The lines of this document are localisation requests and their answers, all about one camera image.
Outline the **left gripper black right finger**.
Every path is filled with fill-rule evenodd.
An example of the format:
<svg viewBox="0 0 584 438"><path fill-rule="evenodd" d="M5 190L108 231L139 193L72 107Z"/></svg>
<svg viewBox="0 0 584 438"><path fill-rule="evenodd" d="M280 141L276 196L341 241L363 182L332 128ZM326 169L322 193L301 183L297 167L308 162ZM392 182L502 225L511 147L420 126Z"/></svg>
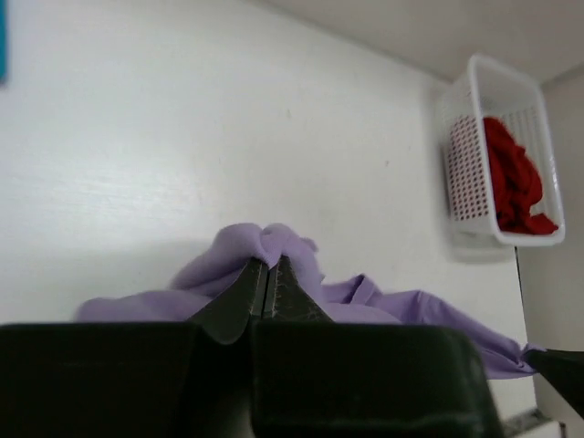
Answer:
<svg viewBox="0 0 584 438"><path fill-rule="evenodd" d="M462 332L341 324L298 283L287 257L268 274L250 328L258 437L499 437L482 361Z"/></svg>

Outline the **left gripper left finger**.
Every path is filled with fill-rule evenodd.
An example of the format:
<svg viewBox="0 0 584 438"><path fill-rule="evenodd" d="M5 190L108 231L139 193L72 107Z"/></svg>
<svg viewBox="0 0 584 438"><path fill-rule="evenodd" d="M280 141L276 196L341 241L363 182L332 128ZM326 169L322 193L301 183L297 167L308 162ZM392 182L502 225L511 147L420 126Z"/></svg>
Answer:
<svg viewBox="0 0 584 438"><path fill-rule="evenodd" d="M184 322L1 328L4 437L187 437L251 372L247 328L268 269L252 259Z"/></svg>

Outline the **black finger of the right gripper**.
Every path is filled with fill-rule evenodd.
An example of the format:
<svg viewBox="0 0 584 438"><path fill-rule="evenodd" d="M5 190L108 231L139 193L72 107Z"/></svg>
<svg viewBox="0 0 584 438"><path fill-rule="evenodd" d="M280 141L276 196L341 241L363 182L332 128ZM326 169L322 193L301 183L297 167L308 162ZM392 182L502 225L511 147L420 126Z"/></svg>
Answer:
<svg viewBox="0 0 584 438"><path fill-rule="evenodd" d="M582 411L583 355L583 351L530 349L524 358L575 411Z"/></svg>

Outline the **teal t shirt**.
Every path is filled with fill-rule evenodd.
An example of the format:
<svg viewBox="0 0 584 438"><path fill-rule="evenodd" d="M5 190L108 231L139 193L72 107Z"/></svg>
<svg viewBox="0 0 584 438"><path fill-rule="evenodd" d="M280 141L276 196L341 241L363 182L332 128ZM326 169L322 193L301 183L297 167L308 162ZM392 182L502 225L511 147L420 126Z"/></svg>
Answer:
<svg viewBox="0 0 584 438"><path fill-rule="evenodd" d="M0 0L0 84L4 85L8 75L8 28L7 1Z"/></svg>

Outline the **purple t shirt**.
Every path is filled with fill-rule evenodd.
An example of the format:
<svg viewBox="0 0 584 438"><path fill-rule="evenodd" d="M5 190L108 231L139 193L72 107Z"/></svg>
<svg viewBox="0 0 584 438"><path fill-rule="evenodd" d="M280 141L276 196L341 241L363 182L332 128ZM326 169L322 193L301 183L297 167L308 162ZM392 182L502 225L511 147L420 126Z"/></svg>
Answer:
<svg viewBox="0 0 584 438"><path fill-rule="evenodd" d="M298 283L335 322L436 325L462 331L479 350L488 378L518 379L536 374L527 363L533 346L521 346L446 301L421 290L383 293L365 275L326 284L318 266L316 244L283 224L262 228L232 224L210 248L182 268L169 288L128 297L97 297L83 303L82 322L184 321L229 288L247 261L274 267L289 258Z"/></svg>

